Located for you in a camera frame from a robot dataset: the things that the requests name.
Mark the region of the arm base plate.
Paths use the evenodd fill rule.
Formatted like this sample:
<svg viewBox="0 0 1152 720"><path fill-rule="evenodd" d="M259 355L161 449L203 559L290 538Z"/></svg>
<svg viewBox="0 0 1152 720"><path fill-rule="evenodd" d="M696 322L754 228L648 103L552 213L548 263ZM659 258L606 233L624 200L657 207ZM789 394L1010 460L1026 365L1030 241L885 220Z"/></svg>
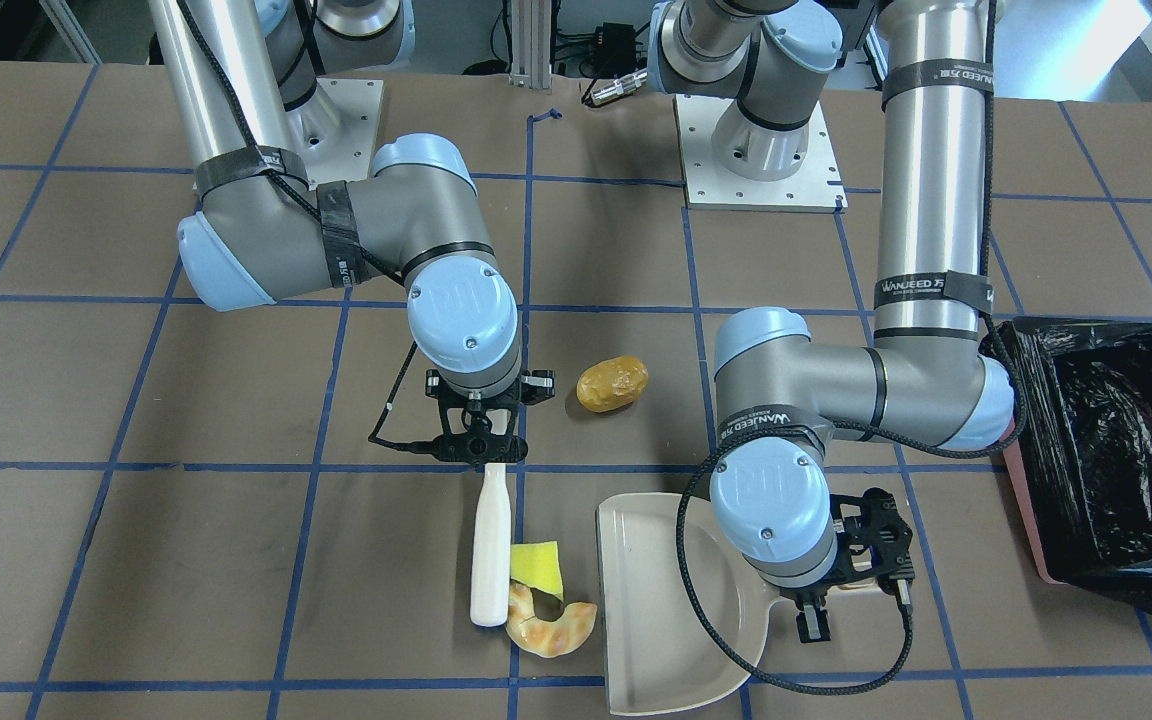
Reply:
<svg viewBox="0 0 1152 720"><path fill-rule="evenodd" d="M308 185L365 181L378 149L384 82L317 81L314 94L285 113L293 151L306 165Z"/></svg>
<svg viewBox="0 0 1152 720"><path fill-rule="evenodd" d="M835 213L849 205L823 106L791 131L756 126L719 97L676 94L675 109L690 209Z"/></svg>

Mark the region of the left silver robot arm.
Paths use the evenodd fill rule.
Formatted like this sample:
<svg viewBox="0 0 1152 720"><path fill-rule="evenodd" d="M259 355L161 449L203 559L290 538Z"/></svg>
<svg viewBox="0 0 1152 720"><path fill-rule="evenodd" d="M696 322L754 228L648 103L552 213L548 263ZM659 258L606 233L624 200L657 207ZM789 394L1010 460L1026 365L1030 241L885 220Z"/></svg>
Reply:
<svg viewBox="0 0 1152 720"><path fill-rule="evenodd" d="M790 597L804 643L829 638L826 594L869 555L902 621L909 533L899 516L846 523L824 464L833 439L972 458L1023 429L1005 351L980 351L990 281L998 1L881 1L879 259L867 346L814 342L783 306L750 306L717 336L717 450L704 461L723 538Z"/></svg>

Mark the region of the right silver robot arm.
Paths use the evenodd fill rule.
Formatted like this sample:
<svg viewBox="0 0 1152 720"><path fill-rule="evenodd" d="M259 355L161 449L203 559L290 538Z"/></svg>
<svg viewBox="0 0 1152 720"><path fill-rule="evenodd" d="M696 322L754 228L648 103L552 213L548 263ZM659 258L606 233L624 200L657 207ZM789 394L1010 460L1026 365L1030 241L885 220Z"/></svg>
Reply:
<svg viewBox="0 0 1152 720"><path fill-rule="evenodd" d="M154 1L151 13L195 162L200 210L177 242L197 296L232 311L387 278L434 364L444 437L515 434L520 407L552 397L553 377L524 366L515 295L458 149L403 135L376 150L365 179L312 179L256 5Z"/></svg>

